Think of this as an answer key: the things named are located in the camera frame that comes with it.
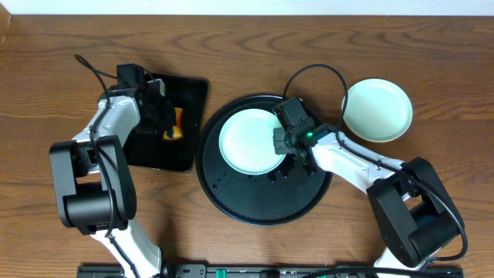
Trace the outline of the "green and yellow sponge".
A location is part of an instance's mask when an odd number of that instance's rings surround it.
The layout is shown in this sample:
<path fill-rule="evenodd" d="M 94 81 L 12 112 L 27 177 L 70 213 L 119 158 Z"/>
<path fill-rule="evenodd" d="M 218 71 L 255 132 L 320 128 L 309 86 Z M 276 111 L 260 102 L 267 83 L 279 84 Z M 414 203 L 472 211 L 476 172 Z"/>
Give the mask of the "green and yellow sponge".
<path fill-rule="evenodd" d="M 183 118 L 183 109 L 180 107 L 175 107 L 175 124 L 172 126 L 170 131 L 165 131 L 163 135 L 164 141 L 178 141 L 183 138 L 183 129 L 181 126 Z"/>

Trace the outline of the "light blue plate front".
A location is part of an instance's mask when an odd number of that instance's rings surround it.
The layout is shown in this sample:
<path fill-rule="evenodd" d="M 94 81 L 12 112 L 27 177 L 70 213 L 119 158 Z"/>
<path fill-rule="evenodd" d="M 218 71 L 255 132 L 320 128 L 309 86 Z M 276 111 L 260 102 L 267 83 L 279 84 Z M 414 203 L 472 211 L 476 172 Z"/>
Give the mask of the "light blue plate front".
<path fill-rule="evenodd" d="M 247 109 L 233 114 L 223 124 L 218 146 L 225 162 L 245 175 L 263 175 L 285 159 L 276 154 L 273 131 L 281 127 L 278 118 L 262 109 Z"/>

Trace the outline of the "light blue plate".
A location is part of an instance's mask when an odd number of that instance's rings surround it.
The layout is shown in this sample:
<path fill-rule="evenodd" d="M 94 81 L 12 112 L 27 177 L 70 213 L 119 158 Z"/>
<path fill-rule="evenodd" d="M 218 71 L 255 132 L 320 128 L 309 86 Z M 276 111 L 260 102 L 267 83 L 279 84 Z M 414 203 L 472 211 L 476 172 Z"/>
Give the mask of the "light blue plate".
<path fill-rule="evenodd" d="M 245 175 L 263 175 L 285 159 L 276 154 L 273 131 L 281 127 L 278 118 L 262 109 L 247 109 L 233 114 L 223 124 L 218 146 L 225 162 Z"/>
<path fill-rule="evenodd" d="M 411 126 L 413 107 L 395 83 L 366 79 L 355 83 L 341 104 L 343 121 L 358 137 L 384 143 L 403 135 Z"/>

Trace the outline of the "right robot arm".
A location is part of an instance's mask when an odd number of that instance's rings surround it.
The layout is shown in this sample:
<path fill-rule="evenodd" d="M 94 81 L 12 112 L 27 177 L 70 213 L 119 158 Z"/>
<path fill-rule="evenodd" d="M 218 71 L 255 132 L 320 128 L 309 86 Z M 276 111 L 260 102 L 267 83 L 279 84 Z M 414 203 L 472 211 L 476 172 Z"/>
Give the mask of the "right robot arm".
<path fill-rule="evenodd" d="M 456 236 L 465 236 L 458 209 L 424 158 L 387 158 L 311 118 L 275 128 L 273 144 L 277 154 L 297 154 L 364 192 L 387 246 L 384 257 L 399 266 L 418 269 Z"/>

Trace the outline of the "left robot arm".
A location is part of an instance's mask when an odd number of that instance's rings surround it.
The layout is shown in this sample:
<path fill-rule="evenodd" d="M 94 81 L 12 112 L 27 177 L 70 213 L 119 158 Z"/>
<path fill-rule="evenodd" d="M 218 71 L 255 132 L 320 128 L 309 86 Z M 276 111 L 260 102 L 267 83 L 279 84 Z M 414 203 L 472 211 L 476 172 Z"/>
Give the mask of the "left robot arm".
<path fill-rule="evenodd" d="M 105 91 L 87 126 L 69 141 L 49 149 L 62 224 L 104 245 L 120 263 L 124 277 L 166 277 L 161 248 L 151 242 L 136 218 L 137 196 L 124 154 L 131 132 L 145 114 L 160 117 L 165 97 L 160 79 Z"/>

